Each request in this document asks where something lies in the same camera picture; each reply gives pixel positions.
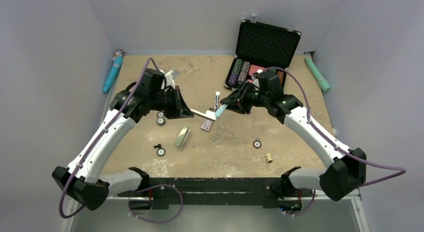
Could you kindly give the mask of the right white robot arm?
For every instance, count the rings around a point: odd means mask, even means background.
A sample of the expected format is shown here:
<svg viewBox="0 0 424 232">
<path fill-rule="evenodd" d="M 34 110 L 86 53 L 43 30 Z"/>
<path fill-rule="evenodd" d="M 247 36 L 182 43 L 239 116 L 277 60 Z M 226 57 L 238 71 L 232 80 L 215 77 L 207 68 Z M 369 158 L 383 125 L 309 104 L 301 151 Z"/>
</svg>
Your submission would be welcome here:
<svg viewBox="0 0 424 232">
<path fill-rule="evenodd" d="M 272 117 L 295 132 L 323 163 L 324 170 L 294 167 L 283 173 L 277 188 L 280 195 L 293 195 L 299 189 L 314 189 L 339 201 L 364 184 L 366 154 L 360 148 L 350 149 L 327 131 L 322 131 L 299 99 L 284 94 L 276 72 L 260 72 L 253 83 L 242 83 L 220 103 L 239 114 L 249 114 L 252 107 L 266 108 Z"/>
</svg>

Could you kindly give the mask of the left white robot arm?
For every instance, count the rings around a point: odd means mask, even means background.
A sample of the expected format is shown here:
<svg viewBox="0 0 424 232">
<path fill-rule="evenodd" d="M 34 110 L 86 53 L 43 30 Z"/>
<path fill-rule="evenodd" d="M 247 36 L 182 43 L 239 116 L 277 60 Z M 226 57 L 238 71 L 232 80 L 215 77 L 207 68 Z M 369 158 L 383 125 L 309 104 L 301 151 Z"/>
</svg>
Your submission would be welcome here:
<svg viewBox="0 0 424 232">
<path fill-rule="evenodd" d="M 175 85 L 177 70 L 167 73 L 145 69 L 141 80 L 129 84 L 112 100 L 105 119 L 82 152 L 66 167 L 58 166 L 53 179 L 66 195 L 89 210 L 99 208 L 107 197 L 131 191 L 144 196 L 149 175 L 136 167 L 102 175 L 116 147 L 142 117 L 150 111 L 163 112 L 166 119 L 192 118 L 180 88 Z"/>
</svg>

